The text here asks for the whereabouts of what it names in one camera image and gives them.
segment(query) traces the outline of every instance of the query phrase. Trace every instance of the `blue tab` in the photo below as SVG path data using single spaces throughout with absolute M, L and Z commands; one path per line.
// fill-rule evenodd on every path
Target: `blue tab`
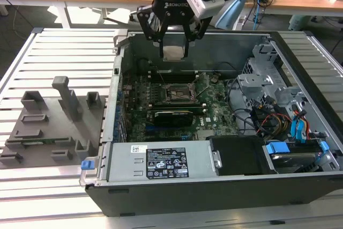
M 322 147 L 323 152 L 329 150 L 329 145 L 326 143 L 326 141 L 320 142 L 320 146 Z
M 275 153 L 290 153 L 286 142 L 272 142 Z
M 81 162 L 81 170 L 93 170 L 93 169 L 95 169 L 93 160 L 84 160 Z
M 273 149 L 273 147 L 272 147 L 271 144 L 266 145 L 266 147 L 267 147 L 267 150 L 268 150 L 268 154 L 269 154 L 269 155 L 275 153 L 275 151 L 274 151 L 274 149 Z
M 266 147 L 269 154 L 290 153 L 286 142 L 271 142 Z
M 305 143 L 305 139 L 302 138 L 302 129 L 304 128 L 305 123 L 302 120 L 299 120 L 298 128 L 296 131 L 296 136 L 295 138 L 300 140 L 301 143 Z
M 297 123 L 297 120 L 296 120 L 296 119 L 293 119 L 292 125 L 290 126 L 290 135 L 291 135 L 292 137 L 295 137 L 295 133 L 296 133 L 296 123 Z

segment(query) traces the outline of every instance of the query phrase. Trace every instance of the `aluminum slat table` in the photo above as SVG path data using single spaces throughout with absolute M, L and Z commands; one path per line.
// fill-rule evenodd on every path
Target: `aluminum slat table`
M 108 95 L 113 35 L 112 29 L 44 29 L 31 34 L 0 83 L 0 152 L 26 90 L 58 96 L 51 82 L 66 75 L 78 95 Z M 343 109 L 339 102 L 332 105 Z M 307 205 L 108 218 L 79 186 L 79 175 L 77 165 L 0 170 L 0 228 L 339 228 L 343 223 L 343 190 Z M 286 223 L 271 225 L 270 220 Z

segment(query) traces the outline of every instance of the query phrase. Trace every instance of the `warning label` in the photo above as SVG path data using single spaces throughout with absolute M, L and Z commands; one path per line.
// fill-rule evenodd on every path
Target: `warning label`
M 146 177 L 149 179 L 189 177 L 185 148 L 147 149 Z

